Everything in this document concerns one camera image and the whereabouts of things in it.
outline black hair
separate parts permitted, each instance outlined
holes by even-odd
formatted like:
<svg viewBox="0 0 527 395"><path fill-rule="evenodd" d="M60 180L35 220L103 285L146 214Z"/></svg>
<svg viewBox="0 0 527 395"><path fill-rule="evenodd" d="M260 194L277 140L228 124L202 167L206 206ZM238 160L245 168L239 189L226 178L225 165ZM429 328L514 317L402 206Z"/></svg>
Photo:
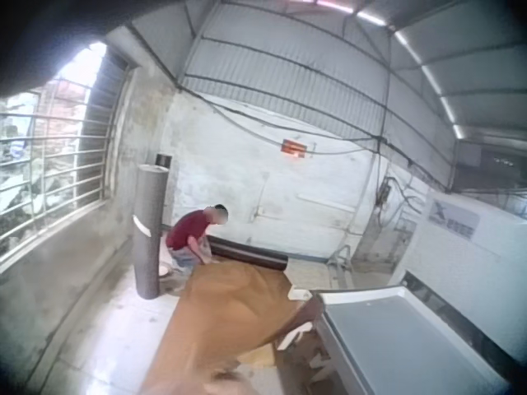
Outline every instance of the black hair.
<svg viewBox="0 0 527 395"><path fill-rule="evenodd" d="M229 212L227 211L225 206L223 206L222 204L217 204L216 206L214 206L214 208L217 210L223 210L225 212L225 215L229 216Z"/></svg>

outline man in red shirt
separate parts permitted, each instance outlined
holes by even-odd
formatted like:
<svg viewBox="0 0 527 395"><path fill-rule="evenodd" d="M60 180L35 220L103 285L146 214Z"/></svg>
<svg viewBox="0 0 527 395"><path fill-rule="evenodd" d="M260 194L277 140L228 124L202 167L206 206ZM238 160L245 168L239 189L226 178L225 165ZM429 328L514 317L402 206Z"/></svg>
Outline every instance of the man in red shirt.
<svg viewBox="0 0 527 395"><path fill-rule="evenodd" d="M222 204L192 211L180 218L166 236L166 247L174 269L190 274L194 266L212 262L205 230L209 225L226 224L229 213Z"/></svg>

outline brown leather sheet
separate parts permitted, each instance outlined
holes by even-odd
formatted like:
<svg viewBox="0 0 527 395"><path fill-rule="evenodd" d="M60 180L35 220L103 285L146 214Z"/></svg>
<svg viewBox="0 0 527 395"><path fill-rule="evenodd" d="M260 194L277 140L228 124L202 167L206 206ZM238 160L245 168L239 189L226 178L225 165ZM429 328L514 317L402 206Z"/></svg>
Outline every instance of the brown leather sheet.
<svg viewBox="0 0 527 395"><path fill-rule="evenodd" d="M236 261L196 267L143 382L142 393L184 377L210 377L276 338L294 319L283 272Z"/></svg>

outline gray roll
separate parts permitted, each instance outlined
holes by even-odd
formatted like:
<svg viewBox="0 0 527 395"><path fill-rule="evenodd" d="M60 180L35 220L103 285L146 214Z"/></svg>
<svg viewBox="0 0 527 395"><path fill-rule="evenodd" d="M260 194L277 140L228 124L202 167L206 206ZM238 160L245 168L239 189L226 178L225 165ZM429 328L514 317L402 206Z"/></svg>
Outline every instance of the gray roll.
<svg viewBox="0 0 527 395"><path fill-rule="evenodd" d="M159 245L168 169L140 165L133 207L132 260L139 296L159 296Z"/></svg>

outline sign on wall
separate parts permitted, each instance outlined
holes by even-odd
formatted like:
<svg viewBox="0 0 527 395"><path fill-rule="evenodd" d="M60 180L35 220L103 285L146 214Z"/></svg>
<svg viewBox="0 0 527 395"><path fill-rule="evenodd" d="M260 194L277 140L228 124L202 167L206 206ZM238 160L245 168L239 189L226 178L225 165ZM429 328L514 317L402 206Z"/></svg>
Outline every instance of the sign on wall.
<svg viewBox="0 0 527 395"><path fill-rule="evenodd" d="M434 199L428 220L441 228L471 240L479 223L479 215L453 204Z"/></svg>

